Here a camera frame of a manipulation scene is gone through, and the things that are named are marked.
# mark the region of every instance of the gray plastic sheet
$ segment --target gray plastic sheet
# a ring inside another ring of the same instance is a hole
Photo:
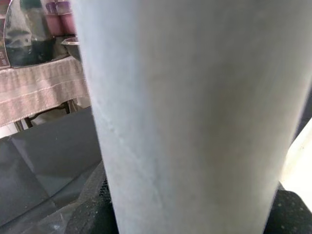
[[[100,161],[91,109],[0,139],[0,233],[62,233]]]

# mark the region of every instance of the metal bowl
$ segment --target metal bowl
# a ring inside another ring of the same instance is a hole
[[[79,52],[79,41],[77,37],[65,39],[64,41],[62,41],[61,44],[66,47],[68,53],[71,56],[73,56],[78,61],[81,61]]]

